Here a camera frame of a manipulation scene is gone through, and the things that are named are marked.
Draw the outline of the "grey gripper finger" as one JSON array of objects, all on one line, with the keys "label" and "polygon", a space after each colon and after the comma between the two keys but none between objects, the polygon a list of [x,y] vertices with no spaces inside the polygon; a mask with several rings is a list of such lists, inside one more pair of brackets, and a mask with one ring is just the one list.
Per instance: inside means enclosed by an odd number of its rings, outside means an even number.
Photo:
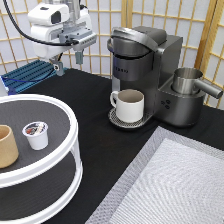
[{"label": "grey gripper finger", "polygon": [[84,50],[75,52],[76,64],[83,64],[83,51]]},{"label": "grey gripper finger", "polygon": [[57,62],[54,65],[54,70],[56,71],[56,74],[58,76],[63,76],[64,75],[64,68],[63,68],[63,63],[62,62]]}]

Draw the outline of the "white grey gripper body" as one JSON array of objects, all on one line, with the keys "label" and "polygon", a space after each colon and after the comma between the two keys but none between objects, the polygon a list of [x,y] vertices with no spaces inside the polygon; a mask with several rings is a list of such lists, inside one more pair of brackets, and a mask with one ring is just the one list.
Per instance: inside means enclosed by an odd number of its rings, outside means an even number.
[{"label": "white grey gripper body", "polygon": [[89,10],[80,3],[40,3],[28,13],[35,54],[55,61],[70,49],[82,51],[94,44],[97,35],[92,31]]}]

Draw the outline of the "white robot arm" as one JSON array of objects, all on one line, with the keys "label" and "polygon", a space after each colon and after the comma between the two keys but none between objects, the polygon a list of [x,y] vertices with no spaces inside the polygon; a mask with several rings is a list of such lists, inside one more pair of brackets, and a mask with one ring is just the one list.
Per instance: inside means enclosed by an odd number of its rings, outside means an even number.
[{"label": "white robot arm", "polygon": [[76,63],[83,63],[83,51],[96,42],[91,18],[80,0],[43,0],[28,13],[35,54],[49,60],[58,76],[64,74],[60,61],[65,51],[73,49]]}]

